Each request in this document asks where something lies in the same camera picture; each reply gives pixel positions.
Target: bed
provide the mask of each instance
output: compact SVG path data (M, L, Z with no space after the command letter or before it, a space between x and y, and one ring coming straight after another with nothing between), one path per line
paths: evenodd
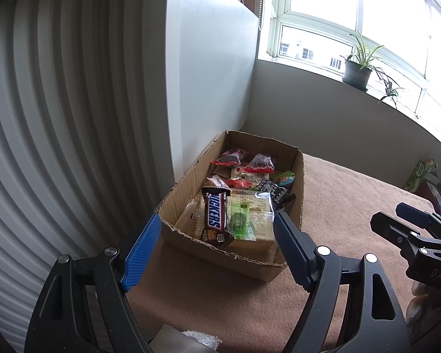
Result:
M406 202L433 211L431 203L347 168L304 155L302 230L314 242L342 256L375 254L405 311L412 299L412 280L399 249L370 230L379 211L393 216ZM334 347L344 314L347 288L341 286L323 349ZM308 293L285 269L271 283L206 263L160 241L140 283L128 301L142 330L154 335L163 324L218 336L219 352L280 352L306 302Z

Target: snickers logo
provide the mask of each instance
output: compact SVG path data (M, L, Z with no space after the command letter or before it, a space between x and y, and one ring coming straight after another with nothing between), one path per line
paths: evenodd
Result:
M221 196L209 195L207 206L207 226L216 230L222 231L222 210L221 210Z

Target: window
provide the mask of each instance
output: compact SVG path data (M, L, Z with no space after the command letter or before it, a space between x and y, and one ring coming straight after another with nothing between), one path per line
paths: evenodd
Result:
M295 54L296 59L328 69L330 68L330 58L339 59L342 55L349 54L352 49L351 46L328 37L287 26L283 26L281 42L300 44L303 49L300 51L296 48L300 51ZM287 57L287 54L280 54L280 56Z
M304 49L302 51L302 58L305 58L305 59L308 58L309 60L312 60L313 57L314 57L314 52L313 51L311 51L309 49Z
M336 58L332 58L332 60L330 61L330 66L332 68L336 68L338 70L341 69L341 60L337 60Z
M289 49L289 44L283 44L281 42L281 48L279 49L279 55L286 55L288 49Z
M441 137L441 7L435 0L272 0L271 6L269 30L261 32L271 57L342 76L343 57L354 46L350 34L360 31L368 47L384 45L374 65L402 88L398 110ZM368 93L385 95L375 72Z

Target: cardboard box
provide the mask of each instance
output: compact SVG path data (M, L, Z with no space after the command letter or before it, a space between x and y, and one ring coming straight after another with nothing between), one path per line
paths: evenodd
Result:
M244 256L239 256L235 253L239 251L232 248L229 250L228 246L223 251L187 235L191 225L188 220L192 213L185 209L198 194L206 177L212 173L214 166L211 165L211 161L217 159L222 152L233 148L271 155L276 160L275 168L277 170L291 170L296 174L290 188L290 192L296 195L296 199L286 207L286 212L300 229L304 196L302 153L296 147L275 139L262 138L238 131L226 131L214 139L161 203L158 214L162 219L162 236L166 243L199 259L270 282L286 267L284 256L276 243L269 251L262 254L255 252L255 254L245 257L245 253L243 253Z

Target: screw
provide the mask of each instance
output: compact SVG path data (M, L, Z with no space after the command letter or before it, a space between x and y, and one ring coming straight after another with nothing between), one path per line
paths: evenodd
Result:
M59 258L57 259L57 262L58 262L59 264L65 264L65 263L67 263L67 261L69 261L69 256L68 256L68 254L62 254L62 255L60 255Z
M369 261L369 263L376 263L377 262L377 256L374 254L367 254L366 260Z
M330 249L326 246L319 246L317 247L317 252L322 256L327 256L328 254L330 254Z
M118 249L116 247L108 247L104 250L104 254L106 256L114 256L116 253L118 253Z

